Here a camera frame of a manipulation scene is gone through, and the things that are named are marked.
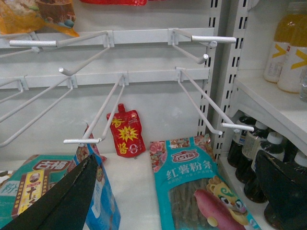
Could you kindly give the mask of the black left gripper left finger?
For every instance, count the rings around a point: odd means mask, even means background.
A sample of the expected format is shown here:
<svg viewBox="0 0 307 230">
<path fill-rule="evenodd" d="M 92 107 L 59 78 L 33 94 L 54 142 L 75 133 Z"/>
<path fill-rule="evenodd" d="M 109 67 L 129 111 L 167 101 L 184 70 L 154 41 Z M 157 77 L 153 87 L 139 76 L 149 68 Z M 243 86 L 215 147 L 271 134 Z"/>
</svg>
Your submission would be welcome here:
<svg viewBox="0 0 307 230">
<path fill-rule="evenodd" d="M 88 156 L 3 230 L 82 230 L 92 200 L 98 163 Z"/>
</svg>

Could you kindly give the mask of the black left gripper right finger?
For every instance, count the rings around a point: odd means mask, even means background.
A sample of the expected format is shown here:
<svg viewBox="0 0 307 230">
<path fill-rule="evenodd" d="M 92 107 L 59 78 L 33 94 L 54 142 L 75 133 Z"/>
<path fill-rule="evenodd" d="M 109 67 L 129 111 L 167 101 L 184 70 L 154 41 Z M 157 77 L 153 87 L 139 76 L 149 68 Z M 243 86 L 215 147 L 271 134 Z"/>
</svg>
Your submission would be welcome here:
<svg viewBox="0 0 307 230">
<path fill-rule="evenodd" d="M 298 151 L 294 160 L 281 162 L 263 150 L 258 151 L 255 172 L 269 203 L 266 221 L 279 230 L 307 228 L 307 156 Z"/>
</svg>

